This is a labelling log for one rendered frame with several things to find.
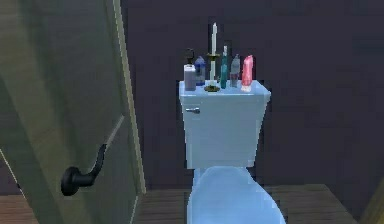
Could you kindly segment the grey soap pump bottle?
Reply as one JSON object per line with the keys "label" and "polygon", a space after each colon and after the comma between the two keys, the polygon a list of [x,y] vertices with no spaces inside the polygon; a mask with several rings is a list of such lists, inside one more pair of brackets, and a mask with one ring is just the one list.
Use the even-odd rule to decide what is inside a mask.
{"label": "grey soap pump bottle", "polygon": [[186,91],[196,90],[196,68],[193,63],[194,50],[188,48],[185,54],[187,63],[184,65],[184,86]]}

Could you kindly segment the pale blue toilet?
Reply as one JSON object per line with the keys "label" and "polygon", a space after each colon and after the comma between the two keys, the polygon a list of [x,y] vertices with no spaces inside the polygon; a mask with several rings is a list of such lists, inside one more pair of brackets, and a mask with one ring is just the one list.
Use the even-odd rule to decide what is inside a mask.
{"label": "pale blue toilet", "polygon": [[279,206],[255,181],[259,136],[271,92],[254,80],[217,92],[179,83],[186,167],[193,171],[186,224],[286,224]]}

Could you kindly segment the blue spray bottle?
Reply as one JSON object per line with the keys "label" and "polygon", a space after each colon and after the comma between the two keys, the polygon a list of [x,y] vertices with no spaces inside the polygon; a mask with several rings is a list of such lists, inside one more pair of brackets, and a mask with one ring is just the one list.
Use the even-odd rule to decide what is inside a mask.
{"label": "blue spray bottle", "polygon": [[195,63],[196,69],[196,85],[203,86],[205,84],[205,60],[202,56],[199,56]]}

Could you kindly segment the teal tall bottle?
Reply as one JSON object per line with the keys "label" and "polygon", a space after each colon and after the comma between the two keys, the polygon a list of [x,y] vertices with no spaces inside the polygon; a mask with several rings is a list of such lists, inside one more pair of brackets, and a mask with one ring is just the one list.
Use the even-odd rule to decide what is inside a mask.
{"label": "teal tall bottle", "polygon": [[220,75],[220,86],[221,89],[226,88],[226,83],[227,83],[227,46],[223,46],[223,54],[222,54],[222,59],[221,59],[221,75]]}

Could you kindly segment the grey spray bottle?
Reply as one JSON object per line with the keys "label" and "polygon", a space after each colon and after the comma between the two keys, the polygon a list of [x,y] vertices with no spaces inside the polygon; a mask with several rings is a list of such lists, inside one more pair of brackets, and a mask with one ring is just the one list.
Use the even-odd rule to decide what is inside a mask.
{"label": "grey spray bottle", "polygon": [[231,63],[231,70],[230,70],[230,86],[231,87],[237,87],[237,80],[240,73],[240,57],[239,55],[236,55]]}

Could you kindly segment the white candle on brass holder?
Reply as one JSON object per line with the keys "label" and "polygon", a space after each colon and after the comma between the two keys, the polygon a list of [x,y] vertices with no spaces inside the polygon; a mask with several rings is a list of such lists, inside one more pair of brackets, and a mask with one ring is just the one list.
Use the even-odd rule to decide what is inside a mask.
{"label": "white candle on brass holder", "polygon": [[204,88],[207,92],[218,92],[220,87],[217,85],[215,80],[216,75],[216,59],[219,55],[216,53],[217,50],[217,24],[213,23],[212,33],[211,33],[211,52],[207,54],[208,59],[210,60],[210,74],[209,74],[209,83]]}

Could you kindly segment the pink bottle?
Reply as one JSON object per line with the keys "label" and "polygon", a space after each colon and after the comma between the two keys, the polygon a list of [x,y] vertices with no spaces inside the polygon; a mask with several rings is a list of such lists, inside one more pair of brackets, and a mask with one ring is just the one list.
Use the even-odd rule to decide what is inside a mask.
{"label": "pink bottle", "polygon": [[241,80],[241,90],[245,92],[251,91],[252,84],[252,72],[253,72],[253,56],[249,55],[244,59],[243,70],[242,70],[242,80]]}

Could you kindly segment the grey-green room door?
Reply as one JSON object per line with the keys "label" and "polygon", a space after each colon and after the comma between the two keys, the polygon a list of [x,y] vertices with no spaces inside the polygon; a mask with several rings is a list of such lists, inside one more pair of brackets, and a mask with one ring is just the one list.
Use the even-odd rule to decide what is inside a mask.
{"label": "grey-green room door", "polygon": [[120,0],[0,0],[0,152],[38,223],[133,224],[139,151]]}

